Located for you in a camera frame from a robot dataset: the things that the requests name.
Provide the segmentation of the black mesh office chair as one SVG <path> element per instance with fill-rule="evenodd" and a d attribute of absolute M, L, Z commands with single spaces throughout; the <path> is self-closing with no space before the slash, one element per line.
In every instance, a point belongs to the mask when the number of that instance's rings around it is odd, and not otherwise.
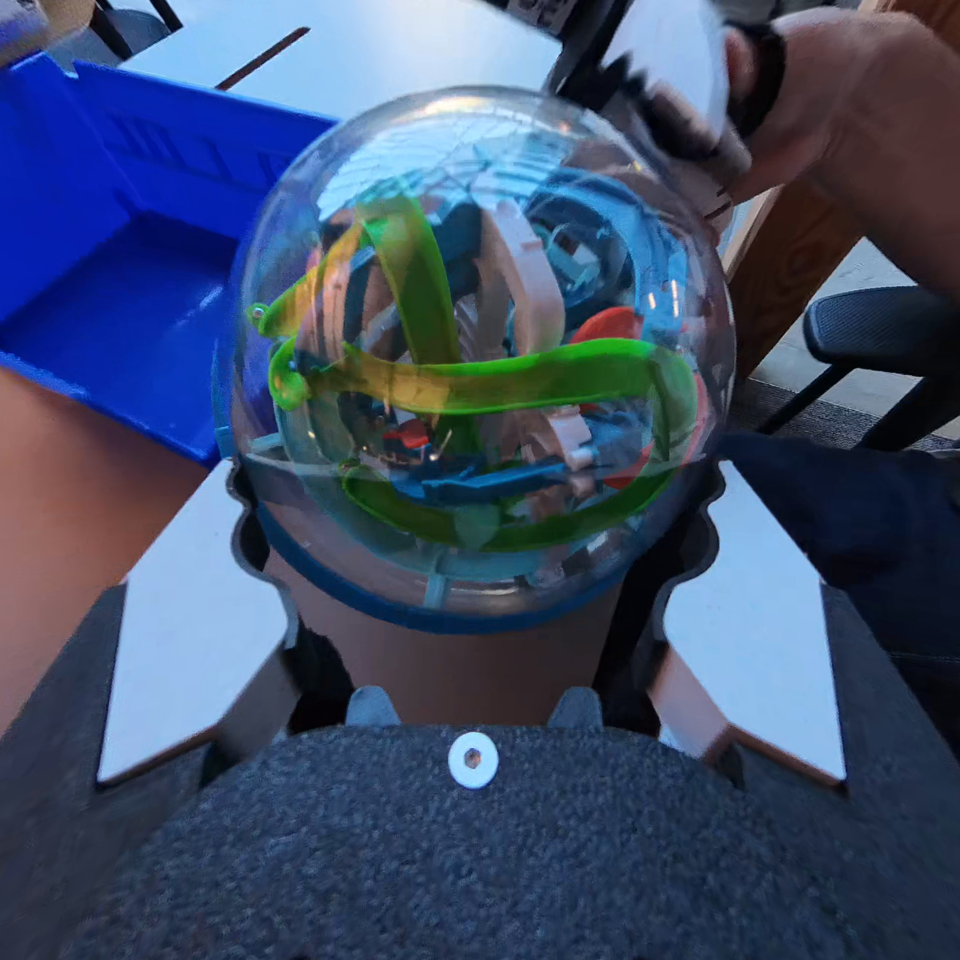
<path fill-rule="evenodd" d="M 860 439 L 866 450 L 906 450 L 959 415 L 959 313 L 923 287 L 834 294 L 802 317 L 811 356 L 826 369 L 757 431 L 772 435 L 855 371 L 918 378 Z"/>

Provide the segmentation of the blue plastic bin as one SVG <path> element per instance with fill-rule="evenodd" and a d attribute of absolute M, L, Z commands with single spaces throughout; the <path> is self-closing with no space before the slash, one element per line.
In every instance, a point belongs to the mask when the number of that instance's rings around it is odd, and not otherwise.
<path fill-rule="evenodd" d="M 47 54 L 1 114 L 2 365 L 212 467 L 236 251 L 338 120 Z"/>

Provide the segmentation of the clear plastic maze ball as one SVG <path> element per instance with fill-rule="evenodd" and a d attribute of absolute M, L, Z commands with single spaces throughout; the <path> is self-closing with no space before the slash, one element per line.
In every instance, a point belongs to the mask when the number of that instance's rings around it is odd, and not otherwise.
<path fill-rule="evenodd" d="M 271 550 L 370 617 L 526 629 L 685 509 L 736 371 L 715 185 L 630 84 L 386 102 L 294 153 L 231 279 L 221 450 Z"/>

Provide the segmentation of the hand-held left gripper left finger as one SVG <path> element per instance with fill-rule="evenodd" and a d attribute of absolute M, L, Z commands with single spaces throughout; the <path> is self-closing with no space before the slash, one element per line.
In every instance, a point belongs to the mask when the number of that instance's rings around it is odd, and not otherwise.
<path fill-rule="evenodd" d="M 300 618 L 289 590 L 244 556 L 254 517 L 237 474 L 218 463 L 126 574 L 98 786 L 208 743 L 244 762 L 299 700 L 283 652 Z"/>

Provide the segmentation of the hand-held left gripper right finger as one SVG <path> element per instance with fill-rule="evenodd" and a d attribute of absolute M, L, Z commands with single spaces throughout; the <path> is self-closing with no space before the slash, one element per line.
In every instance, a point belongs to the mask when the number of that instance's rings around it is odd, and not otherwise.
<path fill-rule="evenodd" d="M 651 616 L 658 739 L 713 764 L 747 747 L 825 786 L 847 778 L 823 581 L 730 461 L 696 516 L 698 564 Z"/>

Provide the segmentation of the person's dark trousers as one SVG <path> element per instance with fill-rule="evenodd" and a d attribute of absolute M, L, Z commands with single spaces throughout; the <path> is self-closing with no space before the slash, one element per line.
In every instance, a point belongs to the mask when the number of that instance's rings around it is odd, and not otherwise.
<path fill-rule="evenodd" d="M 726 436 L 719 448 L 844 592 L 959 755 L 959 454 Z"/>

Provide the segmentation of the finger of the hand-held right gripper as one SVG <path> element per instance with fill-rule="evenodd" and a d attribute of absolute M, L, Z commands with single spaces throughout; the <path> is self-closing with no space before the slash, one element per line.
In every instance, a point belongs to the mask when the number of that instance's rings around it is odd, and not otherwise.
<path fill-rule="evenodd" d="M 750 164 L 729 116 L 725 30 L 711 2 L 610 2 L 600 114 L 657 164 Z"/>

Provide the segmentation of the person's right hand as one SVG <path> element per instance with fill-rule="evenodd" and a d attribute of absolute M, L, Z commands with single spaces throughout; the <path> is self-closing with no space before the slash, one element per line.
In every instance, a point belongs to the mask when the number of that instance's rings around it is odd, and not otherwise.
<path fill-rule="evenodd" d="M 774 21 L 784 70 L 773 105 L 746 139 L 751 164 L 726 188 L 740 205 L 775 187 L 813 180 L 826 168 L 841 122 L 882 47 L 895 11 L 817 7 Z"/>

